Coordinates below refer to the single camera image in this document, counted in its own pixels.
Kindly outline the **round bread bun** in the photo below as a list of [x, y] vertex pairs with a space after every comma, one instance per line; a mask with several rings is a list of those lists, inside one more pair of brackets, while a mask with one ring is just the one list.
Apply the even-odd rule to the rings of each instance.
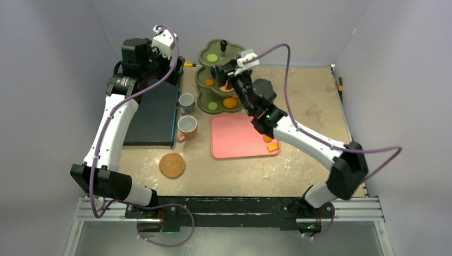
[[219, 89], [221, 92], [225, 92], [225, 93], [234, 91], [234, 88], [232, 86], [228, 86], [228, 85], [221, 86], [221, 87], [219, 87]]

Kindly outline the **orange egg tart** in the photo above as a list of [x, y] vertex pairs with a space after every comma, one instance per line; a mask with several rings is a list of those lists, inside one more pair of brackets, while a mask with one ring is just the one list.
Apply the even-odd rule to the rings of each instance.
[[223, 105], [226, 109], [234, 109], [238, 102], [235, 98], [228, 97], [223, 100]]

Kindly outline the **green three-tier stand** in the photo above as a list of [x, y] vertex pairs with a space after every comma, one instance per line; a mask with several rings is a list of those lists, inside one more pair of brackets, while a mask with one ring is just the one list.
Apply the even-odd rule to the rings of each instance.
[[197, 105], [210, 115], [236, 113], [243, 109], [233, 89], [227, 90], [219, 84], [211, 74], [215, 65], [224, 65], [235, 58], [244, 48], [228, 40], [216, 38], [209, 41], [199, 52], [198, 61], [201, 67], [195, 73], [198, 92]]

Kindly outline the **green macaron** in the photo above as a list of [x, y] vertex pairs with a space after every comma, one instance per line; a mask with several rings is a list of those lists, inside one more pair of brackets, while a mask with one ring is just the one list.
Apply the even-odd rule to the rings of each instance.
[[210, 53], [206, 56], [206, 59], [209, 63], [216, 63], [219, 60], [219, 57], [216, 54]]
[[218, 104], [216, 102], [210, 102], [208, 104], [208, 110], [210, 111], [215, 111], [218, 108]]

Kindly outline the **pink serving tray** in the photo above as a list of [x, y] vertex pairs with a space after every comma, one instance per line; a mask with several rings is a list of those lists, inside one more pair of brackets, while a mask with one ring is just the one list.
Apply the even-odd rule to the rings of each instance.
[[252, 124], [252, 117], [247, 114], [216, 115], [211, 118], [211, 154], [217, 159], [264, 157], [277, 155], [268, 152], [263, 141], [263, 134], [258, 133]]

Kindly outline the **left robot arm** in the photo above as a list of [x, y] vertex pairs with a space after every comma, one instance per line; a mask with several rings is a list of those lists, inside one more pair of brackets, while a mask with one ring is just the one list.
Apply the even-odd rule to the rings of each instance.
[[157, 192], [135, 184], [131, 176], [118, 170], [127, 130], [141, 96], [165, 83], [180, 65], [179, 60], [172, 62], [175, 48], [175, 36], [124, 41], [122, 60], [114, 66], [108, 79], [106, 104], [91, 149], [83, 162], [73, 164], [70, 170], [72, 178], [91, 200], [96, 196], [111, 198], [138, 205], [145, 218], [157, 215]]

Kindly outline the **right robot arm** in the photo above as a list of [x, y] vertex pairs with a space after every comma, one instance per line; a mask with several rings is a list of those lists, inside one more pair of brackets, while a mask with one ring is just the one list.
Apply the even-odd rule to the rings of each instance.
[[299, 209], [304, 216], [314, 216], [330, 201], [353, 196], [368, 174], [361, 144], [330, 139], [297, 122], [273, 103], [277, 94], [272, 83], [252, 80], [252, 71], [241, 71], [236, 60], [215, 65], [210, 73], [220, 85], [234, 90], [258, 133], [303, 151], [330, 171], [325, 183], [309, 188], [301, 197]]

